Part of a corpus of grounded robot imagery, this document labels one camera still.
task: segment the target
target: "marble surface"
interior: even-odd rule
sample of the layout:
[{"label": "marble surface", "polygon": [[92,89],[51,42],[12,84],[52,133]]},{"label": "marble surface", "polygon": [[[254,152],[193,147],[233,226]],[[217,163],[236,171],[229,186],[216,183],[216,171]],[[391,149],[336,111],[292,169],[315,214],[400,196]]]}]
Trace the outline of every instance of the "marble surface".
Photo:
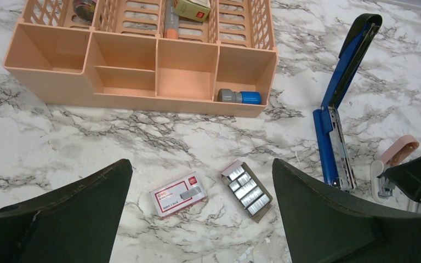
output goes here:
[{"label": "marble surface", "polygon": [[[421,155],[421,12],[352,0],[272,1],[280,62],[270,106],[258,118],[45,105],[2,67],[24,0],[0,1],[0,208],[36,197],[128,158],[134,167],[112,262],[290,262],[280,212],[255,224],[219,181],[246,161],[275,197],[274,158],[315,178],[321,168],[312,111],[323,97],[354,18],[383,26],[340,108],[360,189],[367,166],[404,134]],[[197,171],[209,198],[160,220],[148,192]],[[398,194],[388,204],[405,209]]]}]

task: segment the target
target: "red logo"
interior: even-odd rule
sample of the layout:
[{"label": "red logo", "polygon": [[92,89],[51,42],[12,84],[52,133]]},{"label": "red logo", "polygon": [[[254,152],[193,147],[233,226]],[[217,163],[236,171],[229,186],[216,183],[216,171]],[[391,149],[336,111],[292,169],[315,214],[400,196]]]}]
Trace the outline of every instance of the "red logo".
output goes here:
[{"label": "red logo", "polygon": [[188,178],[188,181],[190,182],[190,185],[194,185],[194,184],[197,184],[197,180],[196,180],[196,177],[191,177],[191,178]]}]

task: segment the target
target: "white and red box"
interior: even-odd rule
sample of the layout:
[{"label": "white and red box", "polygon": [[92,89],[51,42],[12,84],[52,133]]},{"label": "white and red box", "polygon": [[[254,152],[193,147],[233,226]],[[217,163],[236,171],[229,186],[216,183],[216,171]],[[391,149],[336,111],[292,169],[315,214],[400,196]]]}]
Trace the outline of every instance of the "white and red box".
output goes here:
[{"label": "white and red box", "polygon": [[168,185],[151,191],[151,197],[161,218],[170,216],[207,197],[206,191],[194,172]]}]

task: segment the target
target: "peach storage tray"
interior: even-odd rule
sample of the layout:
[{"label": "peach storage tray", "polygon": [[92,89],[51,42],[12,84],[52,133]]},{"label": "peach storage tray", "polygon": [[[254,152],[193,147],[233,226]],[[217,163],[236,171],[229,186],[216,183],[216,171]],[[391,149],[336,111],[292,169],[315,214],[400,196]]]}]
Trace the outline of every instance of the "peach storage tray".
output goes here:
[{"label": "peach storage tray", "polygon": [[[98,0],[92,24],[73,0],[27,0],[4,67],[49,104],[256,117],[276,71],[269,0],[211,0],[163,38],[165,0]],[[217,102],[221,88],[262,105]]]}]

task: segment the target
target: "blue stapler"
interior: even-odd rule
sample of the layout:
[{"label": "blue stapler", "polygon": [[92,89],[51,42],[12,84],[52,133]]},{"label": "blue stapler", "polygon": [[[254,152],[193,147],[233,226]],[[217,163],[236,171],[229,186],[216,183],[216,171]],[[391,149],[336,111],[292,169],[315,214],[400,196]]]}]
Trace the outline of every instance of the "blue stapler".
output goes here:
[{"label": "blue stapler", "polygon": [[362,14],[352,23],[320,109],[312,113],[323,179],[344,191],[355,189],[356,179],[345,147],[338,107],[381,25],[382,17],[376,14]]}]

